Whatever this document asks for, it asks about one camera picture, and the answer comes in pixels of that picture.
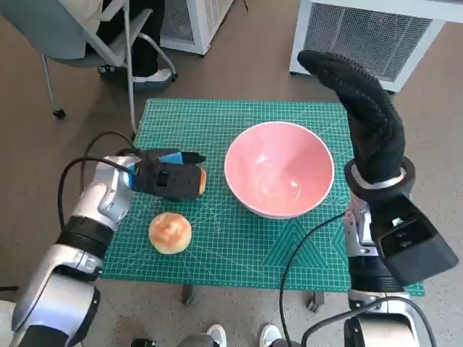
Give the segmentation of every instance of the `bun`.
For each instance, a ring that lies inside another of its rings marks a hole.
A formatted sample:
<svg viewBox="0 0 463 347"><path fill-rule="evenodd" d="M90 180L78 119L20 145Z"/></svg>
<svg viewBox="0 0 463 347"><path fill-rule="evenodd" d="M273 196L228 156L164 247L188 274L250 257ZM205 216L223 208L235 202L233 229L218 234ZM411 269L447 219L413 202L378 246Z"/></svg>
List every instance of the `bun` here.
<svg viewBox="0 0 463 347"><path fill-rule="evenodd" d="M161 213L151 221L150 242L161 254L183 252L190 245L191 236L190 222L178 213Z"/></svg>

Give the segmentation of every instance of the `black glove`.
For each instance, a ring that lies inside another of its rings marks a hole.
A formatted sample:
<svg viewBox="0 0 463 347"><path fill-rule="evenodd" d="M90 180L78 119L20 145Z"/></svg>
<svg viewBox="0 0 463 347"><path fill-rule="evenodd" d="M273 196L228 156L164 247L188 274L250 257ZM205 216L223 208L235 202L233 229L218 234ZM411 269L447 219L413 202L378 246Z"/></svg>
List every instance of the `black glove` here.
<svg viewBox="0 0 463 347"><path fill-rule="evenodd" d="M334 90L344 105L354 161L362 178L374 184L399 176L404 127L379 81L358 63L337 54L302 51L297 60Z"/></svg>

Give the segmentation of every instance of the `pink bowl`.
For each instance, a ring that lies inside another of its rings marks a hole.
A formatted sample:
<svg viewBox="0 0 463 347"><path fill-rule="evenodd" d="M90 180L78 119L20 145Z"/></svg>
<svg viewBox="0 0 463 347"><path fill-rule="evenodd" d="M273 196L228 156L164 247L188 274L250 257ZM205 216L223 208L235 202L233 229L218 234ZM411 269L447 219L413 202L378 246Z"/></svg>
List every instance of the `pink bowl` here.
<svg viewBox="0 0 463 347"><path fill-rule="evenodd" d="M319 205L334 180L325 143L293 123L270 121L241 133L225 157L233 194L255 214L288 219Z"/></svg>

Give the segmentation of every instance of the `chair leg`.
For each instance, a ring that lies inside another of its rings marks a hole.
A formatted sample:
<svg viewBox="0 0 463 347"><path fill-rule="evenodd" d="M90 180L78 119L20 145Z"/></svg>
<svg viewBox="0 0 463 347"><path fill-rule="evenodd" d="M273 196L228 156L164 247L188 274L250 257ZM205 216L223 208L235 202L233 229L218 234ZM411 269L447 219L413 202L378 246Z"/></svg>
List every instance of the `chair leg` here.
<svg viewBox="0 0 463 347"><path fill-rule="evenodd" d="M158 54L162 57L162 59L164 59L167 63L167 65L169 65L169 68L170 70L172 71L172 80L175 81L178 77L178 74L177 74L177 71L175 69L175 66L174 66L174 63L172 62L171 59L168 58L168 56L163 52L163 50L157 45L156 42L154 42L154 40L152 38L150 38L148 35L146 34L143 34L143 33L139 33L138 34L138 37L139 38L142 38L143 40L146 40L147 42L149 42L149 44L152 45L152 47L154 49L156 49L156 51L158 52Z"/></svg>
<svg viewBox="0 0 463 347"><path fill-rule="evenodd" d="M127 86L129 90L130 124L132 131L137 134L137 123L135 121L135 101L133 96L133 72L132 72L132 49L130 46L130 18L128 1L124 5L124 29L125 29L125 49L127 57Z"/></svg>
<svg viewBox="0 0 463 347"><path fill-rule="evenodd" d="M50 74L48 73L48 65L46 62L45 54L41 54L43 72L45 74L46 87L48 88L48 96L50 97L51 105L53 106L53 115L58 119L63 119L66 117L65 112L60 109L55 103L55 96L53 94L53 89L51 88Z"/></svg>

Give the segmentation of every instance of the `white appliance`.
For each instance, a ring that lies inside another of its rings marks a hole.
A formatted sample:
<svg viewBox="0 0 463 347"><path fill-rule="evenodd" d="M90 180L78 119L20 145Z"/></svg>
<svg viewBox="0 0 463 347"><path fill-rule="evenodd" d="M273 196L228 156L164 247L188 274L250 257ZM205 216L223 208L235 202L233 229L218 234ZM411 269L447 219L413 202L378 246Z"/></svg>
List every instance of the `white appliance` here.
<svg viewBox="0 0 463 347"><path fill-rule="evenodd" d="M446 21L463 22L458 0L300 0L291 73L303 49L347 56L398 92Z"/></svg>
<svg viewBox="0 0 463 347"><path fill-rule="evenodd" d="M166 0L161 46L205 55L233 0Z"/></svg>

